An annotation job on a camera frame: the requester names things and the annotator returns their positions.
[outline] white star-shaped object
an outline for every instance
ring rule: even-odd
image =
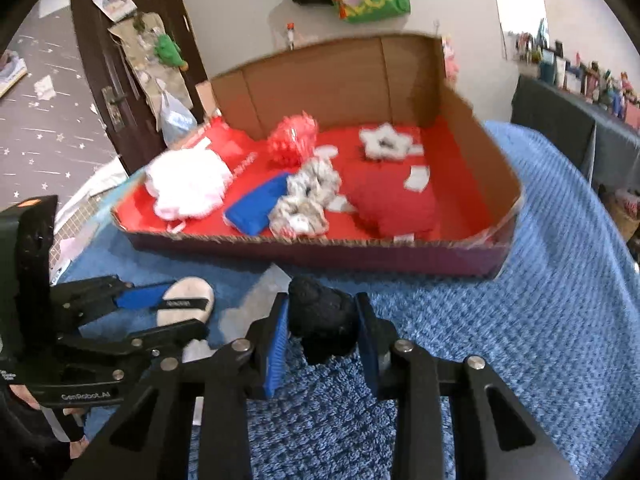
[[[389,123],[375,130],[360,130],[360,140],[371,160],[404,160],[414,143],[412,136],[397,133]]]

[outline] gray cloth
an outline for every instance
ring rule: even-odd
[[[585,178],[613,189],[640,189],[640,136],[597,105],[520,76],[511,122],[542,133]]]

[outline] door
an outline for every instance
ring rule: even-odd
[[[165,32],[180,46],[182,58],[189,63],[182,76],[193,102],[191,112],[201,123],[204,113],[195,86],[207,74],[182,0],[133,1],[141,12],[156,12]],[[117,38],[108,31],[113,22],[92,0],[71,0],[71,12],[87,82],[107,126],[107,135],[131,174],[166,149],[162,133],[156,132],[156,118],[145,93]]]

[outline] cardboard box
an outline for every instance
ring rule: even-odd
[[[459,160],[452,164],[461,164],[464,170],[460,173],[464,182],[450,182],[451,189],[464,187],[476,193],[488,218],[484,227],[464,239],[292,241],[171,233],[141,228],[140,215],[148,213],[136,210],[140,200],[132,197],[125,197],[114,208],[116,223],[137,248],[263,258],[302,266],[493,277],[511,247],[523,203],[520,183],[469,105],[444,79],[440,38],[389,34],[274,54],[214,77],[211,87],[225,121],[255,140],[265,139],[284,116],[302,110],[316,118],[321,131],[390,122],[420,126],[427,135],[428,128],[444,118],[457,145]],[[201,142],[201,135],[194,133],[183,145]],[[456,173],[449,177],[455,180]],[[473,215],[462,206],[460,211],[467,218]]]

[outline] blue blanket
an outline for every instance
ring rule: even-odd
[[[351,293],[368,292],[380,317],[435,356],[485,356],[579,477],[599,479],[640,422],[639,278],[609,216],[564,156],[532,130],[494,122],[486,127],[527,197],[496,280],[283,268]],[[210,341],[219,344],[218,314],[237,306],[266,267],[135,251],[109,226],[64,280],[115,273],[141,285],[201,276],[216,292]],[[88,325],[84,334],[119,338],[153,323],[149,313],[121,311]],[[443,409],[445,461],[453,478],[450,416],[446,404]],[[396,407],[370,396],[356,356],[309,367],[292,342],[276,399],[251,402],[248,411],[257,479],[388,478]],[[93,410],[89,434],[108,413]]]

